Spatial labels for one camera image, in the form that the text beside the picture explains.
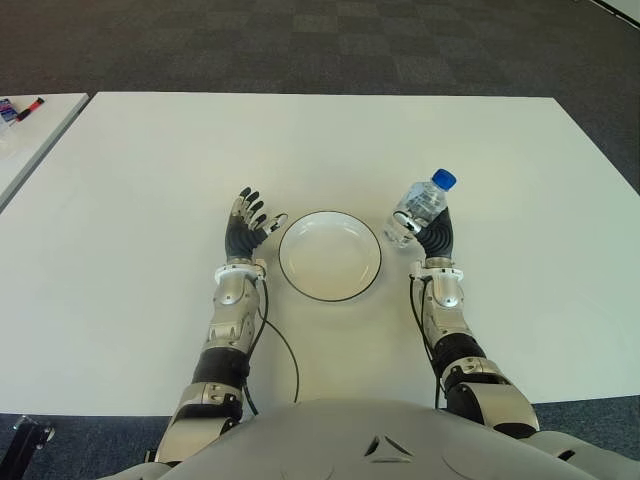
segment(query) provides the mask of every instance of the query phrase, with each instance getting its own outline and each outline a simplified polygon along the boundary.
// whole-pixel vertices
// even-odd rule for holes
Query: gray carpet
[[[640,32],[587,0],[3,0],[1,11],[3,94],[554,97],[640,191]],[[640,459],[638,397],[536,410],[543,428]],[[0,452],[13,418],[0,415]],[[27,478],[140,462],[166,421],[58,417]]]

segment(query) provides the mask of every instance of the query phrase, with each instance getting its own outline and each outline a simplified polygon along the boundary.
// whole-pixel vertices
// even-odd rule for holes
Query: marker
[[[27,108],[25,108],[23,111],[21,111],[18,114],[18,116],[16,117],[16,122],[21,122],[22,120],[27,118],[29,115],[31,115],[31,112],[36,110],[43,103],[44,103],[44,98],[38,97],[38,99],[35,102],[33,102],[31,105],[29,105]]]

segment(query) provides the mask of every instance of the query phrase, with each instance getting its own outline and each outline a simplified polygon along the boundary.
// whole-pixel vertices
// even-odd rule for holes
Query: blue bottle cap
[[[444,168],[438,169],[436,173],[431,177],[431,181],[438,185],[445,192],[448,192],[451,187],[456,184],[456,177]]]

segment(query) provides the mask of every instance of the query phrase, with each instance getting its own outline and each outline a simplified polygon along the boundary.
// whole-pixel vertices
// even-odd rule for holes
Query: robot forearm
[[[488,360],[463,316],[462,271],[447,257],[413,265],[424,282],[422,327],[447,410],[507,435],[528,437],[539,428],[526,397]]]
[[[249,375],[254,318],[260,304],[256,281],[264,267],[233,259],[216,272],[215,313],[195,368],[182,394],[156,461],[179,462],[235,426],[242,417],[242,387]]]

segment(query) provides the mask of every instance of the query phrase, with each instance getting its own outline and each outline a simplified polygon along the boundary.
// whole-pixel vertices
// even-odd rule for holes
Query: plate rim
[[[375,275],[371,278],[371,281],[366,285],[366,287],[364,287],[362,290],[360,290],[359,292],[348,296],[348,297],[342,297],[342,298],[337,298],[335,300],[329,300],[329,299],[325,299],[325,298],[318,298],[318,297],[314,297],[313,295],[309,295],[308,293],[303,292],[302,290],[300,290],[298,287],[296,287],[296,285],[291,281],[291,279],[287,276],[287,273],[285,272],[284,267],[282,266],[282,242],[284,241],[284,238],[287,236],[287,233],[289,233],[289,230],[298,222],[300,222],[301,220],[311,216],[311,215],[315,215],[318,213],[339,213],[341,215],[346,215],[347,217],[351,217],[354,220],[356,220],[357,222],[360,222],[362,225],[365,226],[365,228],[367,230],[369,230],[369,232],[371,233],[371,236],[373,237],[373,239],[376,241],[376,246],[378,247],[378,268],[376,269],[376,273]],[[380,268],[382,267],[382,248],[380,247],[380,241],[378,240],[378,237],[376,237],[376,234],[373,233],[373,230],[371,229],[371,227],[369,227],[369,225],[367,225],[365,222],[363,222],[362,220],[360,220],[358,217],[356,217],[355,215],[351,215],[350,213],[346,213],[346,212],[342,212],[340,210],[315,210],[313,212],[309,212],[306,213],[304,215],[302,215],[301,217],[299,217],[297,220],[295,220],[294,222],[292,222],[291,224],[289,224],[289,226],[286,228],[286,230],[284,231],[284,233],[282,234],[282,237],[280,238],[280,243],[278,244],[278,263],[280,264],[280,270],[282,271],[282,274],[284,275],[284,278],[287,279],[287,282],[289,283],[289,285],[291,285],[297,292],[300,292],[302,295],[304,295],[305,297],[311,298],[313,300],[317,300],[319,302],[328,302],[328,303],[336,303],[336,302],[344,302],[346,300],[351,300],[352,298],[357,297],[358,295],[362,294],[363,292],[366,292],[369,287],[371,287],[371,285],[373,285],[373,282],[376,281],[376,278],[378,278],[378,274],[380,273]]]

